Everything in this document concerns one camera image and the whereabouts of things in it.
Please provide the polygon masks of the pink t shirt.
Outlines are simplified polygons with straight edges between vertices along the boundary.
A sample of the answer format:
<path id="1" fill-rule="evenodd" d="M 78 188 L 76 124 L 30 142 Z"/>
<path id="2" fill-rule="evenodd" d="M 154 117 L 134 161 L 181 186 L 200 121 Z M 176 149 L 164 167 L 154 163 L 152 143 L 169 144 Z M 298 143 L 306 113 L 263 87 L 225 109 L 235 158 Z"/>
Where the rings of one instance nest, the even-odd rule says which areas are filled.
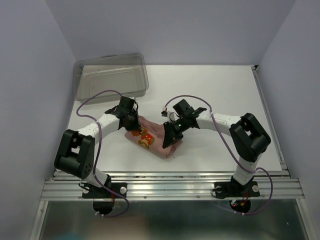
<path id="1" fill-rule="evenodd" d="M 143 116 L 139 116 L 140 131 L 133 130 L 125 133 L 126 139 L 143 149 L 153 153 L 154 155 L 167 159 L 170 158 L 174 152 L 183 143 L 182 140 L 163 148 L 165 130 L 162 124 L 149 121 Z"/>

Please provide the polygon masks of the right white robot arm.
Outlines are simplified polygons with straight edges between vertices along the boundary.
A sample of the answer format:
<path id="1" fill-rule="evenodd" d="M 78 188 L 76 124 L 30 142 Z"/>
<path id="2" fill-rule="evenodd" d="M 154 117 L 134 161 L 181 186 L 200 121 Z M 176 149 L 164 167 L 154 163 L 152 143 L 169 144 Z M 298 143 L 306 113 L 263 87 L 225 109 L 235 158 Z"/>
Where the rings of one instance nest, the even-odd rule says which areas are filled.
<path id="1" fill-rule="evenodd" d="M 257 164 L 262 154 L 271 143 L 271 138 L 257 118 L 246 113 L 243 116 L 232 116 L 214 113 L 211 105 L 194 109 L 182 99 L 173 106 L 174 111 L 168 111 L 164 106 L 161 112 L 167 121 L 163 123 L 165 149 L 183 139 L 183 133 L 188 129 L 211 130 L 217 132 L 227 150 L 225 136 L 231 137 L 236 153 L 231 153 L 237 166 L 230 181 L 217 182 L 214 185 L 216 198 L 240 197 L 252 190 Z"/>

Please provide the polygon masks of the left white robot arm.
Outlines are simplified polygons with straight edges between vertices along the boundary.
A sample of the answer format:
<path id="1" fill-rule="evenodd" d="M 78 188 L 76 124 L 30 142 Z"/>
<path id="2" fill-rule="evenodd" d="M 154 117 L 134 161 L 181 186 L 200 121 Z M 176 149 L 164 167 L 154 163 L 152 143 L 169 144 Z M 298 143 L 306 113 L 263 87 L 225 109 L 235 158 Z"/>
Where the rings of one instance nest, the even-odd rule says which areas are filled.
<path id="1" fill-rule="evenodd" d="M 99 119 L 94 118 L 94 123 L 78 130 L 67 129 L 62 135 L 54 167 L 94 186 L 100 197 L 113 193 L 111 177 L 97 169 L 102 140 L 122 128 L 140 131 L 138 108 L 134 98 L 122 96 L 118 105 L 105 111 Z"/>

